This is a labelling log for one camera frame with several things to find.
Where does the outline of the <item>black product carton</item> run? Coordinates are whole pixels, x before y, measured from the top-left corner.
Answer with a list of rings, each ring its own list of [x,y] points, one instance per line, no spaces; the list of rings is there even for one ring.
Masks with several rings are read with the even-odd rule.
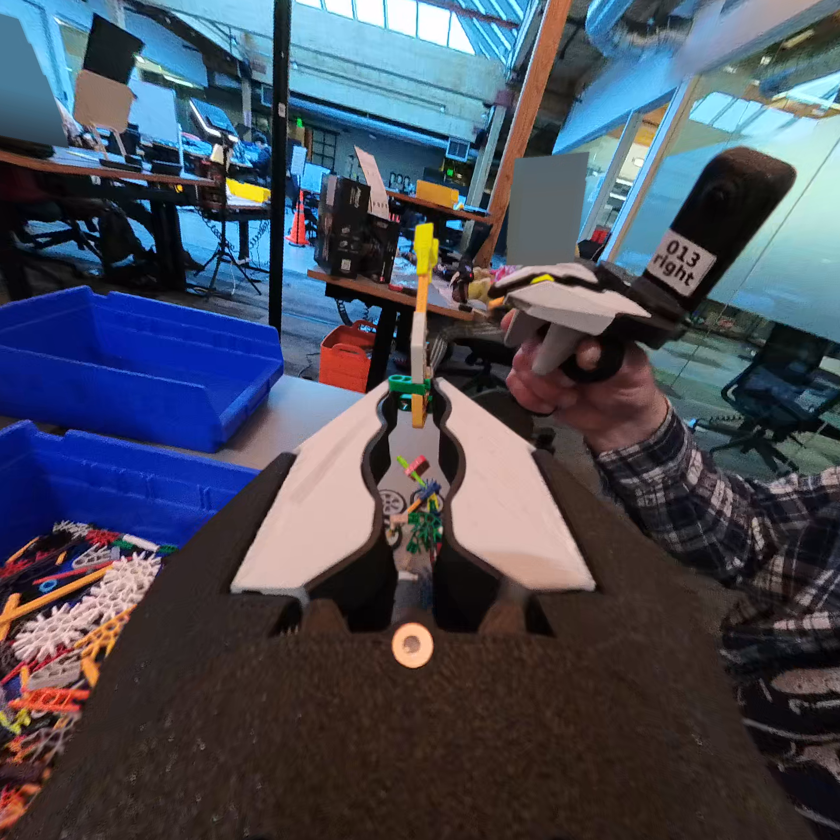
[[[331,277],[391,282],[400,225],[371,212],[371,188],[328,173],[322,177],[314,259]]]

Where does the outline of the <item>yellow orange rod assembly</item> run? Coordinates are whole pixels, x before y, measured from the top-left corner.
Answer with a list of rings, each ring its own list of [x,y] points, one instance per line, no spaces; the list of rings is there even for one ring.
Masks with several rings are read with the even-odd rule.
[[[438,239],[431,223],[416,226],[416,300],[409,341],[409,373],[394,374],[387,382],[388,396],[397,407],[408,405],[412,427],[425,426],[431,394],[431,369],[427,362],[428,293],[438,262]]]

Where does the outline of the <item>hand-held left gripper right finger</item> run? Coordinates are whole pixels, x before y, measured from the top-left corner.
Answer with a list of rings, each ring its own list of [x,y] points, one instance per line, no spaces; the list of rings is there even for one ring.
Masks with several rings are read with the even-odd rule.
[[[449,381],[433,382],[448,483],[436,617],[485,617],[501,598],[594,592],[595,579],[530,440]]]

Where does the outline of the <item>black metal pole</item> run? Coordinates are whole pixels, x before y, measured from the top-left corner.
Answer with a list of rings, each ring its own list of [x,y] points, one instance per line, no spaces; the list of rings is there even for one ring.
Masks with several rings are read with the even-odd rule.
[[[269,325],[281,334],[286,231],[286,180],[292,1],[272,3],[271,208]]]

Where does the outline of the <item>red rod toy assembly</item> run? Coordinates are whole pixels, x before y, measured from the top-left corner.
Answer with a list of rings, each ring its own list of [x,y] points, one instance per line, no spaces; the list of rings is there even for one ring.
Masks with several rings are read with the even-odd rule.
[[[424,455],[396,455],[380,488],[397,490],[408,503],[405,513],[384,518],[384,535],[395,567],[404,578],[431,574],[444,542],[445,492]]]

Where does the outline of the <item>blue plastic bin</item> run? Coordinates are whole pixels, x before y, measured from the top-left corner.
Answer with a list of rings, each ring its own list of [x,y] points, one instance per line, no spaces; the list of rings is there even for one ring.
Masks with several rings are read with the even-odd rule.
[[[256,475],[174,450],[15,423],[2,429],[1,561],[63,520],[181,549]]]
[[[1,409],[213,454],[284,373],[267,325],[75,287],[1,307]]]

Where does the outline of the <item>black office chair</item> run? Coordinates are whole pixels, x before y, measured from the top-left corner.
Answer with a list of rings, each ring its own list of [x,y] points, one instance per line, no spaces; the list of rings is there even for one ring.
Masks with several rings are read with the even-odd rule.
[[[814,432],[823,416],[838,406],[838,373],[823,367],[838,343],[789,325],[773,325],[763,347],[747,368],[721,389],[729,415],[692,418],[692,432],[703,430],[728,441],[710,449],[712,455],[737,450],[754,453],[775,476],[799,471],[778,445]]]

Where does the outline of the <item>person's right forearm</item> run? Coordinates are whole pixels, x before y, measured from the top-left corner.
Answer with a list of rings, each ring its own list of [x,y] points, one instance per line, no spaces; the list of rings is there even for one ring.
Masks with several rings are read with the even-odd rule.
[[[838,650],[837,466],[770,481],[722,471],[672,409],[595,462],[652,541],[738,594],[721,628],[732,656]]]

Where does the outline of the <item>pile of colourful toy pieces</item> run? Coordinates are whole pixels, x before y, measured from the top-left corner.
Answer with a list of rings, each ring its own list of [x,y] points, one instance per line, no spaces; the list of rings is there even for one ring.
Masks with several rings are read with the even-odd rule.
[[[2,838],[42,791],[104,661],[178,550],[63,520],[2,556]]]

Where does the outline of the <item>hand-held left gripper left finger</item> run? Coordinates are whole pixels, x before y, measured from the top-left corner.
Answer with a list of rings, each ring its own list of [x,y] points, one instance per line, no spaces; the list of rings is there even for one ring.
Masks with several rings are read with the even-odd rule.
[[[381,383],[294,452],[232,581],[233,594],[334,601],[387,617],[396,587],[379,483],[392,464],[397,408]]]

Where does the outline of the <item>red crate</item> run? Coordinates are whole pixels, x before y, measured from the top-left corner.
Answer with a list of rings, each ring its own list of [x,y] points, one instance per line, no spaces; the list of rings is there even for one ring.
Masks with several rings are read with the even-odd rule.
[[[318,382],[366,393],[372,372],[376,325],[367,320],[342,324],[320,345]]]

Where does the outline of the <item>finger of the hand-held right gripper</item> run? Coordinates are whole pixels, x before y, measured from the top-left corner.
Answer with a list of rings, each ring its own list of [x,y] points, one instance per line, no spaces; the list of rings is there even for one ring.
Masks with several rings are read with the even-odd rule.
[[[507,347],[518,348],[534,336],[542,339],[532,364],[536,375],[560,369],[567,376],[614,376],[623,367],[625,346],[654,322],[648,311],[611,290],[525,286],[508,293],[506,302],[513,313]],[[600,345],[592,370],[576,360],[586,337]]]
[[[590,263],[562,263],[550,266],[520,266],[516,269],[498,271],[495,281],[488,289],[489,298],[504,298],[514,290],[545,281],[562,286],[581,288],[602,294],[616,294],[616,290],[596,275]]]

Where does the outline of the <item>person's right hand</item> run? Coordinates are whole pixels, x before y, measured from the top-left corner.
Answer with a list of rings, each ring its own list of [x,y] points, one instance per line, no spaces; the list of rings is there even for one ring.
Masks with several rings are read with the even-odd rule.
[[[530,412],[552,415],[583,435],[597,453],[631,447],[654,435],[665,422],[670,403],[659,389],[645,351],[625,346],[623,367],[600,383],[575,383],[560,369],[536,374],[533,365],[542,341],[533,336],[519,346],[507,387]]]

